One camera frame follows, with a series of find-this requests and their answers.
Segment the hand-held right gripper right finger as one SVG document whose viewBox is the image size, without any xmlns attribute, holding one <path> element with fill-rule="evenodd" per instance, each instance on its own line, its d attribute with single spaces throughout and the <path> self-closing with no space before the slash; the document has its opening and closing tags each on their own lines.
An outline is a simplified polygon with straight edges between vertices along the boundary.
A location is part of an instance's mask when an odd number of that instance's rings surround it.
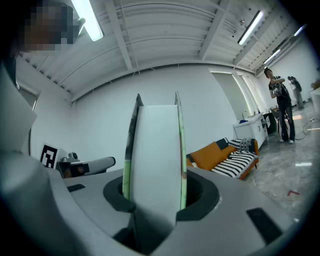
<svg viewBox="0 0 320 256">
<path fill-rule="evenodd" d="M 219 193 L 217 206 L 196 221 L 179 221 L 154 251 L 156 256 L 247 256 L 267 246 L 248 210 L 260 208 L 285 233 L 294 219 L 254 185 L 195 167 L 188 167 L 213 182 Z"/>
</svg>

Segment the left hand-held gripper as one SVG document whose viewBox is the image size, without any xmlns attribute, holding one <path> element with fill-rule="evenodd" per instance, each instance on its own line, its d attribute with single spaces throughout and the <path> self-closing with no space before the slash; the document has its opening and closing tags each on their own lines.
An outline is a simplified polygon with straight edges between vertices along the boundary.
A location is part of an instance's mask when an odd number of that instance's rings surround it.
<svg viewBox="0 0 320 256">
<path fill-rule="evenodd" d="M 66 152 L 64 149 L 50 144 L 44 144 L 40 162 L 46 167 L 57 170 L 62 178 L 84 176 L 87 173 L 99 174 L 116 164 L 114 157 L 104 157 L 91 160 L 88 164 L 80 163 L 75 152 Z"/>
</svg>

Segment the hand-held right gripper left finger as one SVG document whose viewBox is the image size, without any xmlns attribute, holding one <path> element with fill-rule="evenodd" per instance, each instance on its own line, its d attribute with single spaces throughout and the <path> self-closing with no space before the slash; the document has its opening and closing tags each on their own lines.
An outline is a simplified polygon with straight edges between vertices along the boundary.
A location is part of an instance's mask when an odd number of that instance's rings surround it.
<svg viewBox="0 0 320 256">
<path fill-rule="evenodd" d="M 121 169 L 64 180 L 67 187 L 83 185 L 70 193 L 77 206 L 99 232 L 104 250 L 111 256 L 139 256 L 136 206 L 122 195 Z"/>
</svg>

